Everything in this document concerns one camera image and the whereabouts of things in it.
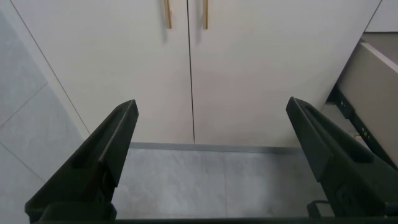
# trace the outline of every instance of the cabinet door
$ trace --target cabinet door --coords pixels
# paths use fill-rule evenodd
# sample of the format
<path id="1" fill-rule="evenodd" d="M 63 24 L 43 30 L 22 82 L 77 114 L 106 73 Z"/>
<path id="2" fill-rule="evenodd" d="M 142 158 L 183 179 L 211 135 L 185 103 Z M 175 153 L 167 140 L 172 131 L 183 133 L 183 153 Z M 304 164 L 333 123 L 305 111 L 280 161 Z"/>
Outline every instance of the cabinet door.
<path id="1" fill-rule="evenodd" d="M 318 109 L 380 1 L 188 0 L 195 142 L 298 146 L 291 96 Z"/>
<path id="2" fill-rule="evenodd" d="M 12 2 L 90 132 L 135 99 L 133 141 L 193 143 L 186 1 Z"/>

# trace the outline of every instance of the gold handle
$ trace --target gold handle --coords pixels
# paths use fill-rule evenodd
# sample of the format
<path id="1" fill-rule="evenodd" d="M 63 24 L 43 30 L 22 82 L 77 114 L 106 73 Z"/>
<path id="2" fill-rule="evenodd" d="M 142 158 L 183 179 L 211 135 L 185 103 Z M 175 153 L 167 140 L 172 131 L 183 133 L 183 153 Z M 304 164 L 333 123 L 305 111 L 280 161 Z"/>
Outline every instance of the gold handle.
<path id="1" fill-rule="evenodd" d="M 203 28 L 208 29 L 209 28 L 209 1 L 208 0 L 203 0 Z"/>
<path id="2" fill-rule="evenodd" d="M 170 13 L 170 3 L 169 0 L 163 0 L 164 4 L 164 15 L 166 16 L 166 27 L 168 29 L 172 28 L 172 19 L 171 19 L 171 13 Z"/>

